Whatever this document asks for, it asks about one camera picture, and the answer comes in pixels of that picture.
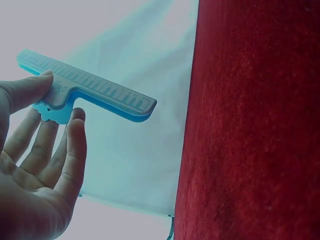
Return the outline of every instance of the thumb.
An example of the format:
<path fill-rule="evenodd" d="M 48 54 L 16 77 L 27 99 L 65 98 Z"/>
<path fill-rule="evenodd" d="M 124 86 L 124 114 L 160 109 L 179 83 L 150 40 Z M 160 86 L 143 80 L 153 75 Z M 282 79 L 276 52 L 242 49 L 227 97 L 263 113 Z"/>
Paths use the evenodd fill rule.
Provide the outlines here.
<path fill-rule="evenodd" d="M 15 113 L 42 99 L 54 80 L 52 71 L 17 81 L 0 81 L 0 93 L 6 96 L 10 114 Z"/>

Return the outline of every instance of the white background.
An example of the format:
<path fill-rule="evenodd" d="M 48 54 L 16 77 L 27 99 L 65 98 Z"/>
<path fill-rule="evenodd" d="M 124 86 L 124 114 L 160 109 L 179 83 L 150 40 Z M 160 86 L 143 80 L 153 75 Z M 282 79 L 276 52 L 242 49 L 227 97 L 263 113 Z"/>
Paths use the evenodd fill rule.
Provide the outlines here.
<path fill-rule="evenodd" d="M 170 218 L 110 206 L 174 213 L 197 14 L 198 0 L 1 3 L 1 80 L 30 76 L 16 63 L 26 48 L 158 100 L 143 123 L 76 101 L 87 116 L 81 192 L 93 198 L 79 198 L 61 239 L 166 239 Z M 27 110 L 12 116 L 9 135 Z"/>

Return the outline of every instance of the red curtain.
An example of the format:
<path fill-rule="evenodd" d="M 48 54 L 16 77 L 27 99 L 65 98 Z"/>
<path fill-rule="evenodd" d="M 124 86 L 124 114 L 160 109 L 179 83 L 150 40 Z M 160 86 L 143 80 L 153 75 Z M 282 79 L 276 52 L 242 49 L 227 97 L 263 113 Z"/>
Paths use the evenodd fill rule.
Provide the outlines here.
<path fill-rule="evenodd" d="M 175 239 L 320 240 L 319 0 L 199 0 Z"/>

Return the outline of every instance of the palm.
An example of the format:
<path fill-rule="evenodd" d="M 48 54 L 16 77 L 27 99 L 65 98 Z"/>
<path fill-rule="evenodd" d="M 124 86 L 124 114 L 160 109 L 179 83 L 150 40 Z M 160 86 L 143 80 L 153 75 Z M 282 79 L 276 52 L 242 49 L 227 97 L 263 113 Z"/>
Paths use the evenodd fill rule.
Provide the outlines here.
<path fill-rule="evenodd" d="M 72 118 L 84 120 L 85 114 L 83 110 L 75 109 Z M 8 201 L 15 202 L 14 208 L 20 215 L 15 223 L 17 229 L 27 224 L 28 230 L 33 228 L 39 236 L 55 238 L 63 233 L 72 217 L 76 199 L 70 200 L 68 195 L 78 195 L 75 190 L 82 184 L 81 177 L 75 180 L 71 175 L 83 176 L 83 172 L 70 173 L 72 169 L 67 166 L 68 128 L 51 157 L 58 130 L 58 124 L 53 121 L 42 121 L 31 152 L 20 167 L 16 165 L 40 121 L 40 115 L 32 109 L 5 143 L 0 156 L 0 190 L 6 192 L 8 189 L 15 194 L 15 198 Z"/>

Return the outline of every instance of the fingernail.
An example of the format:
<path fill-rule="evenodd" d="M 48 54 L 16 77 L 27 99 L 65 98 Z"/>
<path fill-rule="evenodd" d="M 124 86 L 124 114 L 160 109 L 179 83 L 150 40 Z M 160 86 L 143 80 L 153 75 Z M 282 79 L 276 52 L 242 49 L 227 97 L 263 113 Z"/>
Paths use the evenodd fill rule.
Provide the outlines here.
<path fill-rule="evenodd" d="M 47 70 L 47 71 L 42 72 L 40 75 L 49 76 L 49 75 L 52 75 L 52 74 L 53 74 L 53 72 L 51 70 Z"/>

